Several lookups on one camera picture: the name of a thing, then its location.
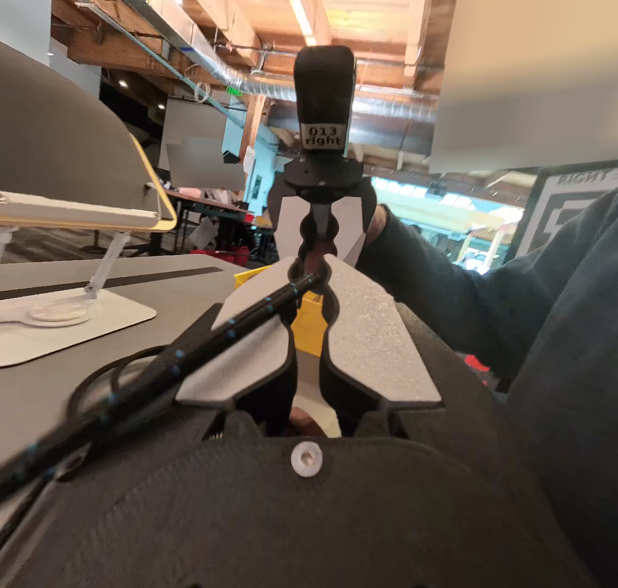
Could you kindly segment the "person's right forearm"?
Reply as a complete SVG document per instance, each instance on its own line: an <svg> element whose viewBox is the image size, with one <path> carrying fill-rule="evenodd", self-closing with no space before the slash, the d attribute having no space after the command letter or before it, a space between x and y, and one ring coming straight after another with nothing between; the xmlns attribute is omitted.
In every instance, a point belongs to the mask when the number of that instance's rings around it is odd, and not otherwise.
<svg viewBox="0 0 618 588"><path fill-rule="evenodd" d="M356 265L452 350L513 381L551 304L527 258L480 275L458 267L389 210L387 226Z"/></svg>

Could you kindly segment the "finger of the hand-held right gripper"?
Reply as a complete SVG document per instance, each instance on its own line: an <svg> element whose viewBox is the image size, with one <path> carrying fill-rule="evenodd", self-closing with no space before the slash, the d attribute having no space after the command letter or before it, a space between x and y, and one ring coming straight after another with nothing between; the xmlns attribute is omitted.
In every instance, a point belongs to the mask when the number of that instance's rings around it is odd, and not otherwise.
<svg viewBox="0 0 618 588"><path fill-rule="evenodd" d="M302 224L310 215L311 209L311 204L302 198L282 198L274 229L274 240L280 259L302 259L305 244Z"/></svg>
<svg viewBox="0 0 618 588"><path fill-rule="evenodd" d="M333 203L331 214L337 223L337 233L330 253L354 268L367 236L363 224L362 203Z"/></svg>

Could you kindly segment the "white printed board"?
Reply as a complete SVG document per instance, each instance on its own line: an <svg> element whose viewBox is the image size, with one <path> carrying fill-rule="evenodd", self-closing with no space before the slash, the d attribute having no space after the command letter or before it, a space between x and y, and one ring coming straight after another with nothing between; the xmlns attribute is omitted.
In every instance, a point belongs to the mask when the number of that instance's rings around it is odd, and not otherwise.
<svg viewBox="0 0 618 588"><path fill-rule="evenodd" d="M541 167L504 262L550 242L593 201L617 188L617 160Z"/></svg>

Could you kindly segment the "yellow plastic bin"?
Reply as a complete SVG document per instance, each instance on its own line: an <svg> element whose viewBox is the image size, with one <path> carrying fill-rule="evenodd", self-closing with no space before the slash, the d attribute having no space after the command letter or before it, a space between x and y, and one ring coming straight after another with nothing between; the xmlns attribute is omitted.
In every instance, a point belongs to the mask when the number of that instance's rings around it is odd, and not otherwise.
<svg viewBox="0 0 618 588"><path fill-rule="evenodd" d="M279 262L247 271L235 276L236 288L233 297L240 298L240 311L250 306L251 299L261 300L279 290L282 285L293 282L290 276L300 275L296 258L288 256ZM319 357L327 322L322 314L323 296L309 290L284 308L284 320L291 322L295 347L302 352Z"/></svg>

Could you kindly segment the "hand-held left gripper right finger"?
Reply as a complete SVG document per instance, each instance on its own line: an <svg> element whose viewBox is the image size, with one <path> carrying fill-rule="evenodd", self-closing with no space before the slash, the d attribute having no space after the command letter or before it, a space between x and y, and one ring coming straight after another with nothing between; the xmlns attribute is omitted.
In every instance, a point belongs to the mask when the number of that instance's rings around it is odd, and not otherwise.
<svg viewBox="0 0 618 588"><path fill-rule="evenodd" d="M327 404L336 413L439 407L441 394L394 299L331 254L323 273L320 390Z"/></svg>

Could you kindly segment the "background wooden desk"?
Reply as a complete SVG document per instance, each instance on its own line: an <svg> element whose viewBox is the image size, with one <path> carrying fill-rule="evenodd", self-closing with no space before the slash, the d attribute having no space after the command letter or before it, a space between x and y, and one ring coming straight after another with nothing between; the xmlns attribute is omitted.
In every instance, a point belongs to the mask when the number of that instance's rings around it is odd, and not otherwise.
<svg viewBox="0 0 618 588"><path fill-rule="evenodd" d="M252 220L239 205L215 201L203 195L170 190L168 197L177 213L173 253L189 250L252 252L257 245Z"/></svg>

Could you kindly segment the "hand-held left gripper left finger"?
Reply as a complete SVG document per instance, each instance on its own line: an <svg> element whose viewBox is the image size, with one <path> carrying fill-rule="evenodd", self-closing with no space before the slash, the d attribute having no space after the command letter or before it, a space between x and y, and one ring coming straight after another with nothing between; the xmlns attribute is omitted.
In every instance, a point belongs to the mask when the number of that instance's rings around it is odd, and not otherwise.
<svg viewBox="0 0 618 588"><path fill-rule="evenodd" d="M295 258L284 258L233 291L224 301L212 329L219 329L289 283L289 273L295 263ZM290 326L276 316L190 374L179 387L175 400L202 407L228 404L243 391L282 371L294 356Z"/></svg>

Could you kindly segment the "large silver air duct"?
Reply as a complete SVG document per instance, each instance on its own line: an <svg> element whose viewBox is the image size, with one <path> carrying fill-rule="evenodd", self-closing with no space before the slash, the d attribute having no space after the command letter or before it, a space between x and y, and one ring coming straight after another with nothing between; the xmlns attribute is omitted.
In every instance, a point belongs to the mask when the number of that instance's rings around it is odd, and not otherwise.
<svg viewBox="0 0 618 588"><path fill-rule="evenodd" d="M290 76L271 74L249 75L226 64L211 44L200 36L196 45L182 48L186 56L205 69L218 82L248 95L295 103L297 93ZM370 84L357 84L352 112L404 119L435 125L438 98L408 88L392 88Z"/></svg>

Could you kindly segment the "red plastic bin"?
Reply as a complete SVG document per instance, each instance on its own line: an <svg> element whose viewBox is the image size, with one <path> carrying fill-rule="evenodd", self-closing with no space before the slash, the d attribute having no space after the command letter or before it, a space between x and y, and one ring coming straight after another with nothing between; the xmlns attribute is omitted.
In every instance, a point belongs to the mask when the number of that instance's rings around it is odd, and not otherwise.
<svg viewBox="0 0 618 588"><path fill-rule="evenodd" d="M217 258L219 260L223 260L237 266L246 268L248 264L248 259L250 257L250 249L246 246L233 247L231 251L228 250L199 250L194 249L190 252L190 254L204 254L211 256L212 258Z"/></svg>

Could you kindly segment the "dark monitor with wooden back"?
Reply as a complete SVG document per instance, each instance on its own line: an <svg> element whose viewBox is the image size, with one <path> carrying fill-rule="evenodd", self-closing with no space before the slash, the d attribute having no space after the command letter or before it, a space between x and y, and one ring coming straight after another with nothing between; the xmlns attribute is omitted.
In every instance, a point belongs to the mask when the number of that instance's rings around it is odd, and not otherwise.
<svg viewBox="0 0 618 588"><path fill-rule="evenodd" d="M1 225L166 232L177 216L135 137L73 81L1 45Z"/></svg>

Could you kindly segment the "person's right hand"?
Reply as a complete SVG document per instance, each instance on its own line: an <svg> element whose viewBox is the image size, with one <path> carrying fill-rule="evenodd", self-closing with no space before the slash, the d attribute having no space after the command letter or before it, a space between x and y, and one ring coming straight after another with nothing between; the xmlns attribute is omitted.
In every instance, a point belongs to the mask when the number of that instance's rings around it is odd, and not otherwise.
<svg viewBox="0 0 618 588"><path fill-rule="evenodd" d="M366 251L369 246L377 240L377 238L382 234L385 227L387 226L389 219L389 209L382 205L378 204L375 208L375 212L373 214L373 218L368 227L365 243L363 245L363 252Z"/></svg>

